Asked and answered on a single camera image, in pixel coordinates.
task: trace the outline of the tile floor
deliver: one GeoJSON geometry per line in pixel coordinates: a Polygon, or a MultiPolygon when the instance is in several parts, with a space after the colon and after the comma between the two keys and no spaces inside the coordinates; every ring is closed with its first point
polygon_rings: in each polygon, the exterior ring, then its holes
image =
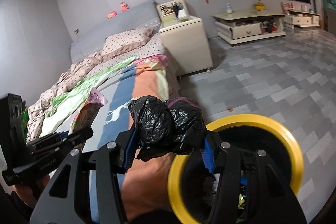
{"type": "Polygon", "coordinates": [[[285,31],[236,47],[212,39],[214,70],[182,78],[181,95],[199,102],[206,123],[255,113],[284,124],[304,153],[298,200],[309,223],[336,185],[336,37],[285,31]]]}

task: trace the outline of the green blanket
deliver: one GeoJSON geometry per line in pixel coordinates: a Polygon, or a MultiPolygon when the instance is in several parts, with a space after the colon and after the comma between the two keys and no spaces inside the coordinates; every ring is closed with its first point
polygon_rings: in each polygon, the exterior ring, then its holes
{"type": "Polygon", "coordinates": [[[59,125],[86,100],[93,88],[100,86],[112,73],[126,67],[136,59],[137,57],[130,57],[94,76],[84,78],[78,82],[70,92],[53,98],[50,102],[46,118],[44,119],[40,137],[54,132],[59,125]]]}

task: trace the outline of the black trash bag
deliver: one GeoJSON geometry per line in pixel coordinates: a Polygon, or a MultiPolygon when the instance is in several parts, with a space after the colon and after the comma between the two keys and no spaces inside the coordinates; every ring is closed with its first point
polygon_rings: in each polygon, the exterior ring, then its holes
{"type": "Polygon", "coordinates": [[[203,147],[205,126],[197,102],[186,97],[162,102],[144,96],[128,109],[140,134],[137,159],[148,161],[169,152],[188,155],[203,147]]]}
{"type": "Polygon", "coordinates": [[[187,97],[166,100],[165,105],[174,119],[173,140],[181,144],[173,151],[188,155],[204,146],[205,125],[200,105],[187,97]]]}

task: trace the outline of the polka dot pillow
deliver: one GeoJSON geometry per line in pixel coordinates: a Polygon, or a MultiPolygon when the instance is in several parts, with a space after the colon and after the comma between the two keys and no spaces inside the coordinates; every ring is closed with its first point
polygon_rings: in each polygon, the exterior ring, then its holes
{"type": "Polygon", "coordinates": [[[146,45],[146,43],[151,39],[150,35],[152,33],[152,28],[140,28],[117,33],[108,37],[105,40],[105,44],[101,52],[103,61],[106,62],[117,55],[130,52],[131,50],[146,45]]]}

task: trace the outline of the headboard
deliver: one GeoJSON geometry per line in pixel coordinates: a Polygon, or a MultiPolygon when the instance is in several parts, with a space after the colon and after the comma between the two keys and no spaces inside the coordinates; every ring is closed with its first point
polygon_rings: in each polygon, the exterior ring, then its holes
{"type": "Polygon", "coordinates": [[[75,64],[88,54],[101,50],[105,39],[111,35],[137,27],[150,26],[155,28],[160,24],[156,2],[155,0],[149,0],[109,20],[105,20],[103,23],[94,26],[91,30],[80,35],[71,44],[71,61],[75,64]]]}

